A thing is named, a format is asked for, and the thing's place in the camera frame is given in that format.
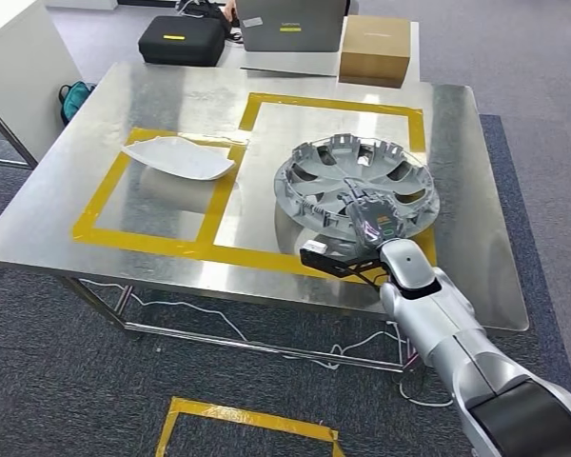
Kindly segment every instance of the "black case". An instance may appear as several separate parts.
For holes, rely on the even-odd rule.
[[[138,45],[149,64],[215,67],[224,49],[225,38],[218,19],[159,16]]]

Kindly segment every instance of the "black bag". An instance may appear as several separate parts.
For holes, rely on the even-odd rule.
[[[224,29],[225,37],[230,35],[231,24],[215,3],[209,0],[180,0],[175,6],[175,10],[181,16],[218,19]]]
[[[224,49],[225,37],[224,26],[216,18],[159,16],[138,45],[149,64],[215,67]]]

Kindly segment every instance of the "teal backpack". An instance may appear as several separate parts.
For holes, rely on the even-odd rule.
[[[83,81],[74,83],[72,86],[61,86],[59,90],[59,102],[61,103],[61,120],[67,126],[74,117],[74,114],[85,102],[93,89],[95,84],[85,84]]]

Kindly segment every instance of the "person's hand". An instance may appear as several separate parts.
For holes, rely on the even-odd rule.
[[[234,0],[227,0],[227,5],[224,7],[224,17],[228,19],[229,22],[233,22],[236,14],[236,5]]]

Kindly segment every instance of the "white cabinet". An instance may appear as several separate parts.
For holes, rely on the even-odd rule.
[[[59,88],[80,79],[43,0],[0,2],[0,119],[37,160],[63,130]]]

